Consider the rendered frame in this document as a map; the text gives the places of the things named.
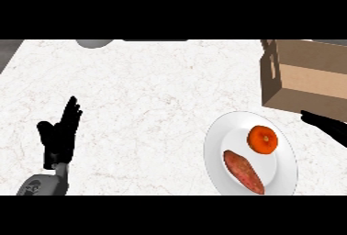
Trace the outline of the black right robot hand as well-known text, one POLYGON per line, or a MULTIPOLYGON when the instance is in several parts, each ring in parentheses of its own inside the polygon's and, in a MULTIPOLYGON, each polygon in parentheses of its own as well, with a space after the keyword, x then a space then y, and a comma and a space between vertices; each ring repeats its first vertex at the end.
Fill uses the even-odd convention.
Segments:
POLYGON ((347 124, 330 117, 302 111, 302 120, 318 127, 322 132, 347 148, 347 124))

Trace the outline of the orange round fruit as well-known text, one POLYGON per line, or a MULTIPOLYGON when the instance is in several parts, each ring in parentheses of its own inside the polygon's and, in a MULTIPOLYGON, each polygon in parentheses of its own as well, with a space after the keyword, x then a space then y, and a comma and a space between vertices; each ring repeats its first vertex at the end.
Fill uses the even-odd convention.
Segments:
POLYGON ((274 130, 265 126, 254 126, 248 132, 247 143, 256 153, 272 154, 278 147, 278 137, 274 130))

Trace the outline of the grey rounded object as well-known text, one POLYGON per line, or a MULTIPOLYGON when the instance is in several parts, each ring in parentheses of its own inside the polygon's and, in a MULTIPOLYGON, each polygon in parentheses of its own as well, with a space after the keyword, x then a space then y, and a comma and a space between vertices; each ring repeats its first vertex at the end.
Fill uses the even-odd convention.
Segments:
POLYGON ((77 44, 87 49, 98 49, 111 43, 111 39, 79 39, 77 44))

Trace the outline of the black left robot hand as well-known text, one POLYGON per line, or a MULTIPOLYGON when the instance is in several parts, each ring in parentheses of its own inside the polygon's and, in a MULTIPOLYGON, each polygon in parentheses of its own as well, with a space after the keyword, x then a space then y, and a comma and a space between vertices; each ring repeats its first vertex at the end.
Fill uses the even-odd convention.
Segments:
POLYGON ((83 111, 77 98, 73 96, 67 103, 61 121, 52 125, 48 121, 37 124, 42 136, 43 169, 54 170, 54 165, 70 163, 74 157, 74 138, 83 111))

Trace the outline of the white plate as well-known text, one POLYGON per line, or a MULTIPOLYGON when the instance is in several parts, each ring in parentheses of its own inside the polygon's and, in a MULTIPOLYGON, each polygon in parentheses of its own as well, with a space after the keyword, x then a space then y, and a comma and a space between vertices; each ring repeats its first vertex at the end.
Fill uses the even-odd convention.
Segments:
POLYGON ((210 180, 222 195, 256 193, 243 185, 228 171, 223 152, 231 150, 250 162, 265 185, 265 195, 293 195, 299 181, 299 166, 288 139, 276 125, 262 115, 235 111, 222 115, 210 126, 204 144, 204 159, 210 180), (254 126, 269 127, 278 138, 278 146, 271 154, 256 153, 247 143, 254 126))

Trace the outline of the brown cardboard box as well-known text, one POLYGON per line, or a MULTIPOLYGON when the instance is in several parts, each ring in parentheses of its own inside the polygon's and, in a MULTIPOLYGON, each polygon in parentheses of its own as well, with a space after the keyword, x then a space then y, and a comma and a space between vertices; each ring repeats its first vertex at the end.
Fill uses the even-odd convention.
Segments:
POLYGON ((347 46, 263 39, 262 105, 347 122, 347 46))

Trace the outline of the reddish brown sweet potato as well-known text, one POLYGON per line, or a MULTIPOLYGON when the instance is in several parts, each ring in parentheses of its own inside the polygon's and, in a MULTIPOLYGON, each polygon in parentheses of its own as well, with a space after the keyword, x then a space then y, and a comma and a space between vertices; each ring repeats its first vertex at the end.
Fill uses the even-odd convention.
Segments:
POLYGON ((241 184, 257 194, 265 194, 265 185, 257 176, 248 160, 232 151, 223 152, 223 161, 228 171, 240 180, 241 184))

